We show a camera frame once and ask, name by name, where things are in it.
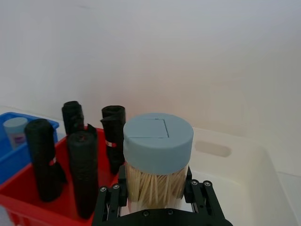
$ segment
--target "white wall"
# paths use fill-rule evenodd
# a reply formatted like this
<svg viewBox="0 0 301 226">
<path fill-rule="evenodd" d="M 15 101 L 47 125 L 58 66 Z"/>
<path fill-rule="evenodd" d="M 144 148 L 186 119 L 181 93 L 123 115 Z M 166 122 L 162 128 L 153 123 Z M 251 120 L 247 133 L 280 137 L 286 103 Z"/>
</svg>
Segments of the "white wall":
<svg viewBox="0 0 301 226">
<path fill-rule="evenodd" d="M 1 105 L 174 113 L 301 176 L 300 0 L 1 0 L 0 76 Z"/>
</svg>

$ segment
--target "screw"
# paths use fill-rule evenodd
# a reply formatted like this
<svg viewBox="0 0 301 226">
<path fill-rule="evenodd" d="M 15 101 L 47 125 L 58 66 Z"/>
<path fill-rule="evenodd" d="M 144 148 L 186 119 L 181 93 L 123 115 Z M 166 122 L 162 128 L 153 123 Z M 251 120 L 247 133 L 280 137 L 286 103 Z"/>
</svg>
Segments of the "screw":
<svg viewBox="0 0 301 226">
<path fill-rule="evenodd" d="M 143 212 L 143 216 L 147 217 L 150 213 L 146 210 Z"/>
<path fill-rule="evenodd" d="M 173 212 L 173 210 L 168 210 L 168 211 L 167 211 L 167 214 L 168 214 L 168 215 L 173 215 L 174 212 Z"/>
<path fill-rule="evenodd" d="M 119 185 L 114 185 L 113 188 L 118 189 L 118 188 L 120 188 L 120 186 Z"/>
<path fill-rule="evenodd" d="M 211 183 L 210 183 L 209 181 L 205 181 L 205 182 L 204 182 L 204 185 L 206 185 L 206 186 L 211 186 Z"/>
</svg>

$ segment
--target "white table surface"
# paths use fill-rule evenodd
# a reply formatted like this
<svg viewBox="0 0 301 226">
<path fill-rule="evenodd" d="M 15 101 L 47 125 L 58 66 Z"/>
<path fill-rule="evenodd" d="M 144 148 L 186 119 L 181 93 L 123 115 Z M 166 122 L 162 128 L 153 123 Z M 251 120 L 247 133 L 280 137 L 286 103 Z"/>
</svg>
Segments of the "white table surface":
<svg viewBox="0 0 301 226">
<path fill-rule="evenodd" d="M 58 140 L 63 138 L 65 136 L 65 128 L 62 120 L 57 120 L 57 119 L 52 119 L 48 117 L 44 117 L 41 115 L 37 114 L 32 114 L 28 112 L 24 112 L 22 110 L 14 109 L 11 107 L 6 107 L 6 106 L 0 106 L 0 114 L 3 114 L 5 112 L 17 112 L 17 113 L 26 113 L 38 117 L 43 117 L 46 119 L 54 120 L 60 124 L 60 127 L 56 130 L 57 131 L 57 136 Z M 277 169 L 277 174 L 279 177 L 279 180 L 283 186 L 283 189 L 286 193 L 286 196 L 289 200 L 289 203 L 296 215 L 296 218 L 298 220 L 299 225 L 301 226 L 301 196 L 300 196 L 300 191 L 301 191 L 301 177 L 285 174 L 282 172 L 279 172 Z M 12 226 L 12 223 L 9 221 L 6 212 L 3 207 L 0 206 L 0 226 Z"/>
</svg>

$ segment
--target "red label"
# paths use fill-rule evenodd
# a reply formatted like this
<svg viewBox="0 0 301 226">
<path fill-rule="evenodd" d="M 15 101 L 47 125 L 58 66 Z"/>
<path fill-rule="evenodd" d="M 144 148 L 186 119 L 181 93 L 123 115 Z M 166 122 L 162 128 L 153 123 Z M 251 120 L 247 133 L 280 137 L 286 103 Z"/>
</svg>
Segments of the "red label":
<svg viewBox="0 0 301 226">
<path fill-rule="evenodd" d="M 117 147 L 117 144 L 116 143 L 111 143 L 109 141 L 105 141 L 105 144 L 109 147 Z"/>
</svg>

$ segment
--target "white plastic tray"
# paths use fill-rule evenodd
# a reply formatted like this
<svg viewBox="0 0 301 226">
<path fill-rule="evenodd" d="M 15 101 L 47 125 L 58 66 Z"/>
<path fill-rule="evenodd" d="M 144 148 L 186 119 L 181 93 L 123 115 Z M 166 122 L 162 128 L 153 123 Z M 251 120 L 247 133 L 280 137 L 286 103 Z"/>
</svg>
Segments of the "white plastic tray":
<svg viewBox="0 0 301 226">
<path fill-rule="evenodd" d="M 192 178 L 210 180 L 233 226 L 298 226 L 267 151 L 227 134 L 194 129 Z M 191 211 L 182 201 L 182 210 Z M 128 213 L 122 209 L 122 215 Z"/>
</svg>

